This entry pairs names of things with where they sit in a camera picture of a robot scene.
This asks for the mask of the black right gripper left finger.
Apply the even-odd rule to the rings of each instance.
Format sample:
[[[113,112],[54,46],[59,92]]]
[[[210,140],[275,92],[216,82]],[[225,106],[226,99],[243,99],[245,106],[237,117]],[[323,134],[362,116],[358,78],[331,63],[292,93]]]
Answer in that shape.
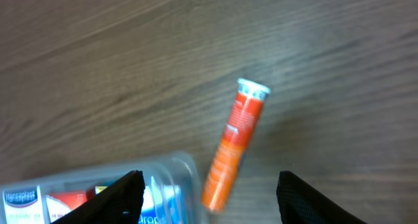
[[[132,170],[53,224],[138,224],[144,191],[142,171]]]

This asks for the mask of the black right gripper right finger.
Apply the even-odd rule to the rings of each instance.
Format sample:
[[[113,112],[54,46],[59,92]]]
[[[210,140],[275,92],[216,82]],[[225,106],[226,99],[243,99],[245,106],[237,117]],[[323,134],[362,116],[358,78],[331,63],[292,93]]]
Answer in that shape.
[[[276,196],[283,224],[364,224],[288,170],[280,172]]]

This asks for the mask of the blue yellow VapoDrops box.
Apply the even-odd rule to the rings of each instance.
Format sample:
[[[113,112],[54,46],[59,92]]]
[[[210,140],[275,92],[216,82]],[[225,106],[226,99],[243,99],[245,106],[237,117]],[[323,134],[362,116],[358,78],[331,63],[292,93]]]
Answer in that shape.
[[[159,184],[152,176],[146,182],[138,224],[185,224],[183,204],[179,185]]]

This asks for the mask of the red medicine box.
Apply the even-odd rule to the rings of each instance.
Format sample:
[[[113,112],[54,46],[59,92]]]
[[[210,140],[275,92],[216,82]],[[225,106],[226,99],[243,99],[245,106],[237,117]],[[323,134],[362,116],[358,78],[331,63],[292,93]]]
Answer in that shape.
[[[46,204],[50,222],[53,223],[67,215],[93,197],[91,191],[66,191],[49,193],[46,195]]]

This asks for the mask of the white Hansaplast plaster box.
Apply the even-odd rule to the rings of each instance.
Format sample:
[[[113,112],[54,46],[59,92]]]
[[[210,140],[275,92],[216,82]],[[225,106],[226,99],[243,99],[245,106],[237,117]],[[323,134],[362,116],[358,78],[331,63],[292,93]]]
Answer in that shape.
[[[7,224],[45,224],[38,185],[3,191]]]

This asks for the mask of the orange tablet tube white cap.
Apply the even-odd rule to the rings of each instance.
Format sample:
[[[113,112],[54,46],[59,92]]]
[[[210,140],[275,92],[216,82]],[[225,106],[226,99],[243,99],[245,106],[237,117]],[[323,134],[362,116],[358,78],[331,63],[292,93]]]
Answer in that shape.
[[[223,211],[255,131],[270,88],[239,78],[238,90],[202,190],[202,205]]]

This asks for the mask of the clear plastic container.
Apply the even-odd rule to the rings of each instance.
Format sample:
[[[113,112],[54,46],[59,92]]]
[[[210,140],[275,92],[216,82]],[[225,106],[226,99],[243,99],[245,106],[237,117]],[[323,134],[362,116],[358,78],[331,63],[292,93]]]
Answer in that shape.
[[[51,223],[46,204],[47,194],[66,191],[91,191],[93,193],[92,198],[94,198],[132,170],[142,171],[145,186],[152,176],[159,184],[179,185],[182,191],[184,214],[187,223],[207,223],[207,215],[199,204],[201,183],[197,169],[191,156],[186,153],[174,153],[166,156],[151,157],[141,161],[88,167],[15,184],[2,185],[1,222],[7,223],[3,204],[3,191],[38,185],[42,197],[45,223]]]

